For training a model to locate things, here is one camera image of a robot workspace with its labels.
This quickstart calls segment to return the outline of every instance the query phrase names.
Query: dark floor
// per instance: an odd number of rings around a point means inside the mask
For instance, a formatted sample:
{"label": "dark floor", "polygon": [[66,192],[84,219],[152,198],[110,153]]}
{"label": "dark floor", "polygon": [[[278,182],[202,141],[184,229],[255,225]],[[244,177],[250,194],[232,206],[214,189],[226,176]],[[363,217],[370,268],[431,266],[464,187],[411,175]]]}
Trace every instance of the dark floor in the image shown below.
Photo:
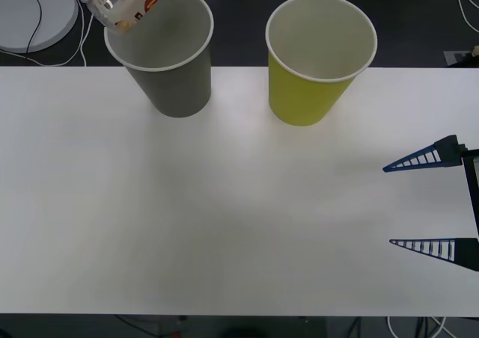
{"label": "dark floor", "polygon": [[[298,317],[189,317],[177,324],[177,317],[162,317],[161,330],[155,316],[128,316],[135,325],[154,332],[165,334],[180,329],[182,338],[220,338],[229,328],[258,328],[268,338],[347,338],[347,332],[354,318],[298,318]],[[391,325],[400,338],[415,336],[416,318],[393,318]],[[429,320],[430,333],[436,331],[436,325]],[[476,338],[479,335],[479,322],[468,319],[448,318],[445,327],[457,338]],[[2,315],[0,328],[13,338],[145,338],[147,334],[137,331],[114,316],[92,315]],[[383,317],[361,319],[361,336],[357,331],[351,338],[392,337]],[[443,331],[438,338],[448,335]]]}
{"label": "dark floor", "polygon": [[[213,66],[266,66],[266,22],[286,0],[206,0],[215,17],[211,43]],[[479,45],[479,34],[461,16],[457,0],[349,0],[376,26],[379,48],[375,67],[444,67],[444,51],[470,51]],[[479,28],[479,10],[462,0],[471,24]],[[66,61],[79,43],[81,20],[52,48],[34,53],[45,64]],[[103,28],[94,22],[85,43],[90,66],[116,66],[103,42]],[[0,66],[34,65],[0,53]],[[70,65],[82,65],[78,54]]]}

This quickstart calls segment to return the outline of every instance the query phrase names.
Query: black cable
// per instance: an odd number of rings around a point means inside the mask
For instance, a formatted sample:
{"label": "black cable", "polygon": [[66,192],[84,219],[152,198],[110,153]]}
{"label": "black cable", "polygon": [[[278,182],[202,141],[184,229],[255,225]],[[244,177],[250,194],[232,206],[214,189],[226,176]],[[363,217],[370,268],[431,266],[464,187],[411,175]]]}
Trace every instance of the black cable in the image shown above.
{"label": "black cable", "polygon": [[351,337],[351,334],[353,334],[353,331],[354,331],[354,328],[356,328],[356,326],[359,326],[359,331],[361,330],[361,317],[356,317],[353,321],[353,323],[351,324],[350,326],[350,329],[347,330],[347,335],[346,335],[346,338],[350,338]]}
{"label": "black cable", "polygon": [[33,34],[31,35],[30,40],[29,40],[29,42],[28,42],[27,51],[26,51],[26,53],[25,53],[25,59],[27,58],[28,52],[30,51],[31,42],[32,42],[33,38],[35,37],[35,34],[37,33],[38,28],[40,27],[40,24],[42,23],[42,18],[43,18],[42,4],[40,4],[40,0],[36,0],[36,1],[37,1],[37,3],[38,3],[38,7],[40,8],[40,18],[39,18],[39,20],[38,20],[37,27],[35,28],[35,31],[34,31]]}
{"label": "black cable", "polygon": [[165,338],[165,337],[172,336],[173,334],[179,333],[179,331],[175,331],[175,332],[171,332],[171,333],[168,333],[168,334],[155,334],[155,333],[152,333],[150,331],[147,331],[146,329],[143,329],[142,327],[139,327],[137,325],[134,325],[134,324],[128,322],[125,318],[123,318],[123,317],[121,317],[117,314],[115,314],[115,318],[122,321],[125,325],[129,325],[131,328],[135,328],[136,330],[141,331],[141,332],[147,334],[150,337]]}
{"label": "black cable", "polygon": [[425,324],[424,324],[424,338],[428,338],[429,336],[429,327],[428,327],[428,321],[429,321],[429,318],[427,317],[424,317],[424,321],[425,321]]}
{"label": "black cable", "polygon": [[0,329],[0,337],[1,338],[13,338],[11,334],[8,332],[4,331],[3,329]]}
{"label": "black cable", "polygon": [[416,323],[416,333],[414,334],[414,338],[421,338],[421,331],[422,331],[422,326],[424,324],[424,317],[418,318],[418,321]]}

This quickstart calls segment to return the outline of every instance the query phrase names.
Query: gray paper cup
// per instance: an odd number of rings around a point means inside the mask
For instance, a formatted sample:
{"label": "gray paper cup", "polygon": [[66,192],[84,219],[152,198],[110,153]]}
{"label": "gray paper cup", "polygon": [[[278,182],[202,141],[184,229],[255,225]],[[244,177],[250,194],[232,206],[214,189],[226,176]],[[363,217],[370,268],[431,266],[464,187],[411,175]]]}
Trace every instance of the gray paper cup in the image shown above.
{"label": "gray paper cup", "polygon": [[105,42],[159,111],[187,117],[211,96],[213,27],[204,0],[159,0],[129,33],[105,28]]}

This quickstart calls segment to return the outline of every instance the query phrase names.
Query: table surface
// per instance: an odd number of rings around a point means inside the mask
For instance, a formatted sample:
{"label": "table surface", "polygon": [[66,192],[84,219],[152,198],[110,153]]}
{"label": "table surface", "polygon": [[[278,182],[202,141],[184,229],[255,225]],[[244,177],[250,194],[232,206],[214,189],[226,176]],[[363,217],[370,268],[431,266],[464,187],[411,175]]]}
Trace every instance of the table surface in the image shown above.
{"label": "table surface", "polygon": [[479,316],[479,274],[388,243],[477,237],[463,168],[383,173],[456,134],[479,70],[368,69],[318,124],[266,68],[184,118],[123,68],[0,68],[0,312]]}
{"label": "table surface", "polygon": [[[205,1],[215,17],[211,42],[213,66],[266,66],[266,22],[286,0]],[[444,51],[471,51],[479,45],[479,34],[464,22],[457,0],[348,1],[359,6],[376,27],[379,46],[373,67],[445,67]],[[468,0],[462,3],[469,22],[479,28],[479,10]],[[77,20],[74,29],[60,43],[31,57],[45,64],[65,62],[79,45],[81,27],[81,20]],[[85,43],[85,55],[89,66],[118,65],[106,49],[103,27],[97,21]],[[0,65],[35,64],[0,54]],[[80,54],[70,65],[83,65]]]}

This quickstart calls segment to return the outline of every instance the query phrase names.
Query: white table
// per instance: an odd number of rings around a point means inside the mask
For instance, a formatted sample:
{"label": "white table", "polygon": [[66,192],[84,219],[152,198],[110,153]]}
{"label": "white table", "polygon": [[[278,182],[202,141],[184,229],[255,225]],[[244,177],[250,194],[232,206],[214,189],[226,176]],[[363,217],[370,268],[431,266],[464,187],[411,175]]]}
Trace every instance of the white table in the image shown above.
{"label": "white table", "polygon": [[477,237],[463,168],[382,172],[478,113],[479,70],[369,69],[301,128],[265,68],[186,119],[122,68],[1,68],[0,312],[479,316],[479,273],[388,243]]}

